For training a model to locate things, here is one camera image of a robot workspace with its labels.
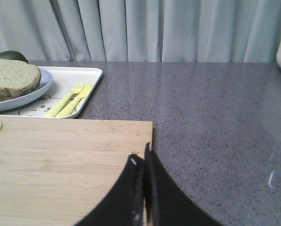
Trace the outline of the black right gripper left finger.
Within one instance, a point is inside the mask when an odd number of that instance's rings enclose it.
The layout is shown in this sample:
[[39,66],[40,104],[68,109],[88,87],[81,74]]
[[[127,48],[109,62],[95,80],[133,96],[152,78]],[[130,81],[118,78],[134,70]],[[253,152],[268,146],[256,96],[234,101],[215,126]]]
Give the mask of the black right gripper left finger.
[[77,226],[142,226],[144,160],[128,156],[116,183],[102,201]]

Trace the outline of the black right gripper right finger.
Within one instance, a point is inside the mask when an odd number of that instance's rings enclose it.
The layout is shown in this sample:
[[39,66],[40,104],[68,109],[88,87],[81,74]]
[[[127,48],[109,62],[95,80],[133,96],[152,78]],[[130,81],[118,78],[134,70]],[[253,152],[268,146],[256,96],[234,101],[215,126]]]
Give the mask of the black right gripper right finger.
[[220,226],[175,184],[150,143],[145,146],[144,195],[148,226]]

